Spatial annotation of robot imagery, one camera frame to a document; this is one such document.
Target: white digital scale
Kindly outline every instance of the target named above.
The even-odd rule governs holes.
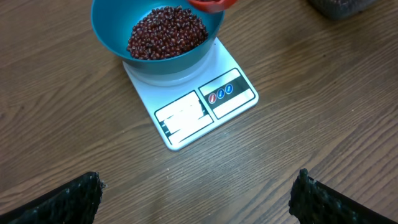
[[[241,67],[218,39],[199,62],[182,72],[149,75],[123,65],[164,143],[173,151],[259,100]]]

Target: adzuki bean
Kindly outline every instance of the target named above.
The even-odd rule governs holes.
[[[127,51],[141,60],[172,58],[198,47],[208,34],[191,9],[182,6],[153,9],[132,28]]]

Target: wood grain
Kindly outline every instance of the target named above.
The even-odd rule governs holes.
[[[219,37],[260,94],[168,151],[96,39],[91,1],[0,1],[0,213],[93,170],[95,223],[297,223],[299,169],[398,221],[398,2],[350,19],[241,0]]]

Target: red cup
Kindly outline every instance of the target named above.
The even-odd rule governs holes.
[[[209,13],[222,12],[228,8],[230,8],[233,4],[236,3],[237,0],[219,0],[219,1],[210,1],[210,2],[202,2],[197,0],[188,0],[188,2],[198,10]]]

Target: bowl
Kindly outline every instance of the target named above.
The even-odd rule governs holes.
[[[202,2],[197,0],[188,0],[188,2],[195,8],[209,13],[221,12],[229,9],[237,0],[218,0],[210,2]]]
[[[193,50],[163,60],[139,60],[126,50],[132,28],[152,9],[165,6],[190,8],[202,18],[209,33],[207,40]],[[197,63],[210,50],[224,19],[224,12],[209,14],[192,7],[187,0],[94,0],[91,25],[99,41],[123,61],[141,73],[170,74],[181,72]]]

